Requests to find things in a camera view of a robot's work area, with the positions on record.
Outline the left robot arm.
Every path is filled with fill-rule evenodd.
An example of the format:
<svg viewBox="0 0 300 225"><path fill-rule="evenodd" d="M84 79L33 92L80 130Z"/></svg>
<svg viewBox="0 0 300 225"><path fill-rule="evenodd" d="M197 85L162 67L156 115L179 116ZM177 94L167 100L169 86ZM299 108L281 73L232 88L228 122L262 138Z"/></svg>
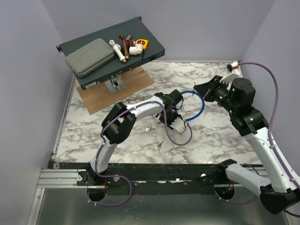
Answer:
<svg viewBox="0 0 300 225"><path fill-rule="evenodd" d="M102 122L100 137L102 143L87 169L88 180L93 185L103 182L103 172L108 168L108 162L117 145L124 142L130 135L134 124L145 117L155 115L159 121L179 134L186 131L186 124L175 106L183 100L178 90L170 94L156 93L153 97L138 104L124 105L116 103Z"/></svg>

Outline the white pvc elbow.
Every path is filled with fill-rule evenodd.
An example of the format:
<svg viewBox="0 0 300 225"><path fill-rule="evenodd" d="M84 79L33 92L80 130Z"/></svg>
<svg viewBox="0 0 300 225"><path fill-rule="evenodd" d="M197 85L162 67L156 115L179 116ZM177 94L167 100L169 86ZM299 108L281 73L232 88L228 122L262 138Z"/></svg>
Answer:
<svg viewBox="0 0 300 225"><path fill-rule="evenodd" d="M131 46L129 48L129 54L130 55L139 55L143 52L143 45L142 44L135 44L135 46Z"/></svg>

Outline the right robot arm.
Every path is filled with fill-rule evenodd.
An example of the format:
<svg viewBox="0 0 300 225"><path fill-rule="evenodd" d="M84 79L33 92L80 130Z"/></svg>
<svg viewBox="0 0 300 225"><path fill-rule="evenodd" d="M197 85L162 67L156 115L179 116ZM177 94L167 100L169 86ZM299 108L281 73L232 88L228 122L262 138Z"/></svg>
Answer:
<svg viewBox="0 0 300 225"><path fill-rule="evenodd" d="M230 116L239 134L250 144L261 161L268 177L263 178L243 168L234 160L218 164L216 179L225 184L235 181L258 196L265 209L276 215L300 201L300 189L293 180L298 175L285 162L280 152L274 152L275 140L268 135L269 124L264 115L252 106L255 88L245 78L235 78L231 85L216 75L210 81L195 85L194 90L206 102L217 102Z"/></svg>

